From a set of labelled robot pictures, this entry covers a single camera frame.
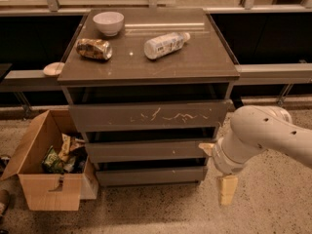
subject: bottle cap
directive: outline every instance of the bottle cap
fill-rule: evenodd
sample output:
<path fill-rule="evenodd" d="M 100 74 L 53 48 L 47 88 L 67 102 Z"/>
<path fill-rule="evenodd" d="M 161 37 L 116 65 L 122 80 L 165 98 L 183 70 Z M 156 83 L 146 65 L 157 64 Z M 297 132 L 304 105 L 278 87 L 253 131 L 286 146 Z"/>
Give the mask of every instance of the bottle cap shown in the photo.
<path fill-rule="evenodd" d="M 187 42 L 191 38 L 190 34 L 187 32 L 183 32 L 182 34 L 183 34 L 184 42 Z"/>

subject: white round object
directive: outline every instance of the white round object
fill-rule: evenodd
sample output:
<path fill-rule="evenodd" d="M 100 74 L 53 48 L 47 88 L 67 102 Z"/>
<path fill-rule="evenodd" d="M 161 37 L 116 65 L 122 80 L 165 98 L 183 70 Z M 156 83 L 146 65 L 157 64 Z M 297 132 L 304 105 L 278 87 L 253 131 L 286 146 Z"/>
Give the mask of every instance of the white round object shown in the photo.
<path fill-rule="evenodd" d="M 43 69 L 43 73 L 48 76 L 58 76 L 64 68 L 64 62 L 53 62 Z"/>
<path fill-rule="evenodd" d="M 124 26 L 124 15 L 118 12 L 103 12 L 94 16 L 97 29 L 106 36 L 117 35 Z"/>

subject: white bottle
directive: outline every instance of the white bottle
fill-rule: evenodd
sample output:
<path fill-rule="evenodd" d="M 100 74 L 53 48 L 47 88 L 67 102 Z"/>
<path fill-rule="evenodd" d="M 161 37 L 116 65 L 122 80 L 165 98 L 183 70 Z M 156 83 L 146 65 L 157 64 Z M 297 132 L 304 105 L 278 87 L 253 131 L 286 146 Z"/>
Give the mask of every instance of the white bottle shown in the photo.
<path fill-rule="evenodd" d="M 190 35 L 186 32 L 158 36 L 144 44 L 144 52 L 149 59 L 157 59 L 181 49 L 189 39 Z"/>

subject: speckled floor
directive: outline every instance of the speckled floor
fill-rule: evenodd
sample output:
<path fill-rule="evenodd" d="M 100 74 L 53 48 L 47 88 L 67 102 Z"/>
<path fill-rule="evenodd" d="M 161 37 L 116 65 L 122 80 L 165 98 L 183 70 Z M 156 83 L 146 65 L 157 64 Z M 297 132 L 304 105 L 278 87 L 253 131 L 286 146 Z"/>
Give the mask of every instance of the speckled floor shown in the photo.
<path fill-rule="evenodd" d="M 246 100 L 246 104 L 274 104 Z M 312 129 L 312 98 L 286 101 L 293 121 Z M 228 129 L 229 112 L 222 136 Z M 0 154 L 12 155 L 30 120 L 19 108 L 0 110 Z M 312 170 L 268 150 L 252 158 L 239 174 L 231 206 L 218 203 L 212 163 L 200 185 L 102 188 L 95 201 L 82 201 L 78 212 L 32 212 L 16 176 L 0 181 L 11 204 L 0 223 L 10 233 L 311 233 Z"/>

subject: bottle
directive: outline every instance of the bottle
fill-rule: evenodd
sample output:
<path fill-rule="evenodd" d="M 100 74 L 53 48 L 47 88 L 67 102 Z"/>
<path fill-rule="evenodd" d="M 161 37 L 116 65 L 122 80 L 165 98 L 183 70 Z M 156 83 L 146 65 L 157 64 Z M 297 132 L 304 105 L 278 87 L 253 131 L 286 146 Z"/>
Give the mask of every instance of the bottle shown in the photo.
<path fill-rule="evenodd" d="M 170 33 L 148 40 L 144 44 L 145 55 L 149 59 L 157 59 L 171 52 L 181 49 L 190 39 L 189 33 Z"/>
<path fill-rule="evenodd" d="M 110 43 L 101 39 L 79 39 L 76 51 L 81 56 L 90 59 L 110 59 L 113 54 Z"/>

